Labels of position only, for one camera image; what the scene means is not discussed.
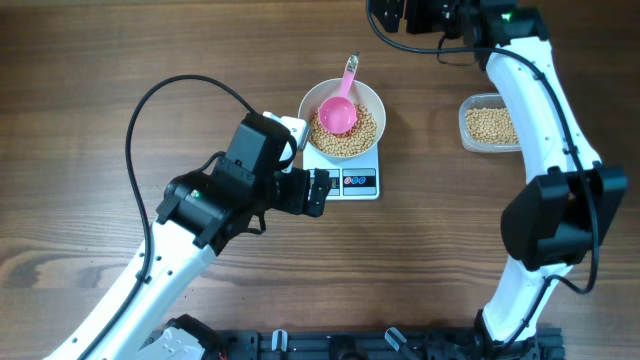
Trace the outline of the pink measuring scoop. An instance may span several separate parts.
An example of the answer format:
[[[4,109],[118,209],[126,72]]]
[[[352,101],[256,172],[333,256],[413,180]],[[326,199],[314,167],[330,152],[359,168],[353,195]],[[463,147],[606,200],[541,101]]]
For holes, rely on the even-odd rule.
[[[357,122],[355,105],[348,98],[359,63],[359,53],[354,52],[348,59],[336,96],[326,99],[318,109],[321,125],[331,134],[344,134]]]

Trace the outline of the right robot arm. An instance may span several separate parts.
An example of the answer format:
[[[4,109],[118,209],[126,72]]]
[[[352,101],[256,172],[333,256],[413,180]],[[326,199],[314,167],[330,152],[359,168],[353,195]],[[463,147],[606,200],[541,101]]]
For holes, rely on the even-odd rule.
[[[538,9],[515,1],[370,1],[375,33],[399,29],[462,39],[506,106],[524,160],[525,188],[501,216],[508,260],[492,299],[453,355],[512,359],[539,351],[536,322],[554,288],[583,260],[596,275],[600,247],[626,193],[584,137],[557,77]]]

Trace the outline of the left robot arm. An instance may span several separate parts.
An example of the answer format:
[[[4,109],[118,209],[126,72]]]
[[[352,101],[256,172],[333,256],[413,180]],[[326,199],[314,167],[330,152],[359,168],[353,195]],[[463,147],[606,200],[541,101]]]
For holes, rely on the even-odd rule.
[[[53,359],[216,359],[215,333],[183,315],[154,328],[189,284],[253,217],[276,209],[321,216],[329,175],[292,166],[311,127],[303,119],[249,114],[211,174],[174,178],[138,253]]]

